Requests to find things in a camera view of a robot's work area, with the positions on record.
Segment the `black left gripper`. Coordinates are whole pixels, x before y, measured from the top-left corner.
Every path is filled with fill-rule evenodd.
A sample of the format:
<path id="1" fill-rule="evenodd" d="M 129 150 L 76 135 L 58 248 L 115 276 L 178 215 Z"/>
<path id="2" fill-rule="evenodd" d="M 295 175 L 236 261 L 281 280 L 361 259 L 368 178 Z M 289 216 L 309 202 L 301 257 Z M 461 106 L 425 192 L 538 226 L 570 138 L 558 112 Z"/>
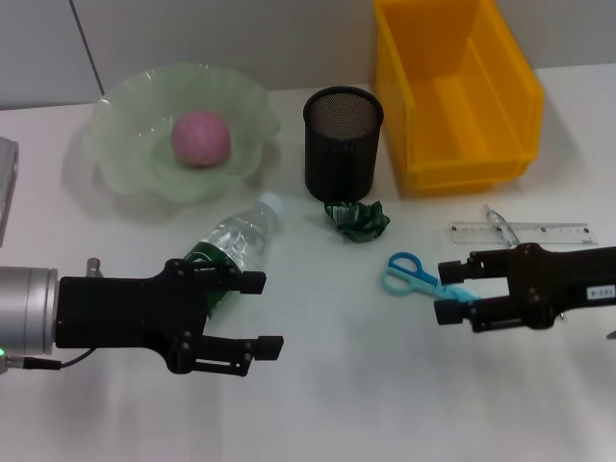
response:
<path id="1" fill-rule="evenodd" d="M 145 348 L 173 373 L 245 377 L 254 361 L 276 361 L 282 336 L 202 336 L 207 292 L 260 295 L 267 276 L 228 262 L 169 260 L 149 278 L 64 277 L 59 283 L 55 346 Z"/>

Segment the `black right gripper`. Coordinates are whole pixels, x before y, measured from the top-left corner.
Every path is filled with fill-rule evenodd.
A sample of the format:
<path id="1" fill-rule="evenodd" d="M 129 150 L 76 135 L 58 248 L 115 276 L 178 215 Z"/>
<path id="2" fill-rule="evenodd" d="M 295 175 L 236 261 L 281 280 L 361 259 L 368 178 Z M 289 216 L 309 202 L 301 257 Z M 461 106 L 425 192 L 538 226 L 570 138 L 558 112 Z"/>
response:
<path id="1" fill-rule="evenodd" d="M 538 244 L 472 251 L 438 265 L 443 285 L 507 278 L 509 296 L 434 302 L 439 325 L 468 321 L 474 333 L 528 326 L 547 329 L 561 314 L 615 304 L 615 248 L 554 252 Z"/>

